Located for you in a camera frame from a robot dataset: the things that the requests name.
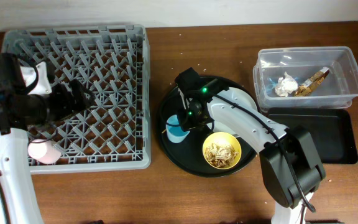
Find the light blue plastic cup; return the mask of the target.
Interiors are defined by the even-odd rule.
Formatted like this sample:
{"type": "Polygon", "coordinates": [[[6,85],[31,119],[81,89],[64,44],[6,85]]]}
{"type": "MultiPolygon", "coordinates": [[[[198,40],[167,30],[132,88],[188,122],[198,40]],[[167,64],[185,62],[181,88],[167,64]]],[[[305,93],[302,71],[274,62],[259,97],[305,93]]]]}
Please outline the light blue plastic cup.
{"type": "Polygon", "coordinates": [[[177,115],[172,115],[167,119],[166,132],[169,141],[176,144],[184,141],[190,133],[190,131],[182,130],[177,115]]]}

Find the yellow bowl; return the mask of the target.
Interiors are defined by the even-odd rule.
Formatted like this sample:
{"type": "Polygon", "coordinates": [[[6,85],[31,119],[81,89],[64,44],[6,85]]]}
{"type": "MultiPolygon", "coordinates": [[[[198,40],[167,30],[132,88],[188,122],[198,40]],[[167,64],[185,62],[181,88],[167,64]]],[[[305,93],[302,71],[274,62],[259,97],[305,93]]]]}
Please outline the yellow bowl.
{"type": "Polygon", "coordinates": [[[233,168],[242,155],[240,142],[231,134],[218,132],[210,134],[203,143],[205,161],[213,168],[228,170],[233,168]]]}

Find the food scraps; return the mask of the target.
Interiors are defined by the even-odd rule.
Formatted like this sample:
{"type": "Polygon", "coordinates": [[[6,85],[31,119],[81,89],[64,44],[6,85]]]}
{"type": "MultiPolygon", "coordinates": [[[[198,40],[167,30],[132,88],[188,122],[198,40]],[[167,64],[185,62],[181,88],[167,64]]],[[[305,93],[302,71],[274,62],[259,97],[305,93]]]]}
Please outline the food scraps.
{"type": "Polygon", "coordinates": [[[234,165],[239,153],[231,144],[212,143],[204,151],[204,158],[215,168],[227,169],[234,165]]]}

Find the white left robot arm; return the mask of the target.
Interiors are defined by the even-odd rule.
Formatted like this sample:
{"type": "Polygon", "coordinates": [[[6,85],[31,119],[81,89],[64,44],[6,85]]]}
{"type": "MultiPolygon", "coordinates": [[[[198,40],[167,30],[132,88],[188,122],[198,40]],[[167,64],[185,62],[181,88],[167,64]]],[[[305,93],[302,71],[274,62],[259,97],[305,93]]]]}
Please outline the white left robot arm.
{"type": "Polygon", "coordinates": [[[0,53],[0,223],[42,223],[29,165],[29,146],[51,140],[27,137],[28,126],[64,121],[87,110],[94,94],[78,80],[52,85],[46,62],[0,53]]]}

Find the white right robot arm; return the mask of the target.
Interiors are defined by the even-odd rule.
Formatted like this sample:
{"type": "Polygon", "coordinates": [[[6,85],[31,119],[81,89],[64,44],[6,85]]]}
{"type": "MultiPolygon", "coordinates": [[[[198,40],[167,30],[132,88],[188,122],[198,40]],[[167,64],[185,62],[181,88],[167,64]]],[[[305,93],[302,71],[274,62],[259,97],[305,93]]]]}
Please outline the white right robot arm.
{"type": "Polygon", "coordinates": [[[175,83],[185,109],[183,129],[214,122],[259,155],[264,186],[275,201],[272,223],[304,223],[306,212],[316,211],[310,199],[326,172],[305,128],[291,129],[265,117],[248,92],[218,78],[177,77],[175,83]]]}

